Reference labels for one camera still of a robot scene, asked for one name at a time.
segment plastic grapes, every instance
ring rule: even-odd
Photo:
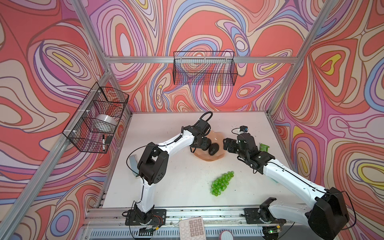
[[[234,176],[234,171],[228,171],[226,173],[223,173],[221,177],[216,178],[211,185],[211,194],[214,196],[221,195],[221,192],[223,192],[227,186],[229,185],[229,181]]]

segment swirly patterned wall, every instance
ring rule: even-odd
[[[299,173],[351,196],[338,239],[384,239],[383,37],[383,1],[340,1],[273,114]]]
[[[234,86],[175,86],[173,64],[112,66],[120,86],[131,98],[132,111],[264,111],[284,78],[288,64],[244,66]]]
[[[69,0],[0,1],[0,220],[102,74]],[[13,239],[74,238],[125,123],[107,154],[68,147]]]
[[[88,4],[107,55],[173,56],[232,49],[237,56],[295,56],[321,0],[110,0]]]
[[[111,0],[86,10],[110,56],[233,50],[296,56],[323,1]],[[174,86],[172,64],[114,64],[133,111],[264,111],[288,65],[238,64],[235,86]]]

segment metal grating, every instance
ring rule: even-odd
[[[234,237],[262,237],[263,227],[258,226],[242,226],[242,227],[206,227],[205,234],[207,237],[218,237],[220,232],[228,230]],[[148,238],[148,236],[139,236],[138,228],[131,228],[132,234],[135,238]],[[111,238],[127,238],[131,237],[128,228],[102,228],[93,229],[90,234],[90,239],[111,239]],[[179,238],[180,232],[177,227],[175,228],[160,228],[155,231],[152,238]]]
[[[233,51],[175,51],[175,85],[235,85]]]
[[[99,86],[79,121],[64,135],[81,152],[108,152],[128,99],[129,95],[118,89]],[[117,124],[98,119],[102,115],[108,115]]]

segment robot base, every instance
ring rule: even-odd
[[[154,209],[154,206],[147,213],[143,213],[135,204],[134,208],[128,210],[125,219],[125,225],[142,226],[142,225],[164,225],[166,223],[166,209]]]

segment pink round object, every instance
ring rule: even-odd
[[[219,240],[233,240],[233,235],[230,231],[224,230],[218,236]]]

